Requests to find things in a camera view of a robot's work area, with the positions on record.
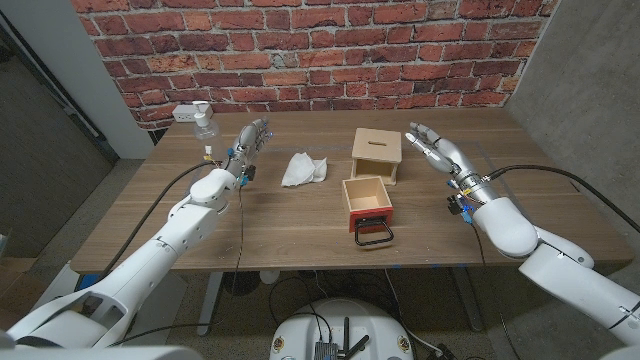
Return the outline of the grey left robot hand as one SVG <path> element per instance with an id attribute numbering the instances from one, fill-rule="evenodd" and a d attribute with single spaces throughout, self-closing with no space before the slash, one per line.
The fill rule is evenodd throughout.
<path id="1" fill-rule="evenodd" d="M 271 139 L 273 132 L 268 127 L 266 116 L 258 118 L 246 125 L 229 148 L 229 158 L 224 169 L 241 180 L 246 170 L 252 165 L 253 158 Z"/>

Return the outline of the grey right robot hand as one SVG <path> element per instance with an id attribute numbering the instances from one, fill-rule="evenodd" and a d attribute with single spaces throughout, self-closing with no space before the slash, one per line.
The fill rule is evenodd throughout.
<path id="1" fill-rule="evenodd" d="M 405 134 L 411 145 L 424 155 L 436 170 L 448 173 L 452 185 L 471 200 L 485 204 L 499 198 L 491 185 L 482 180 L 471 161 L 451 141 L 419 123 L 410 123 Z"/>

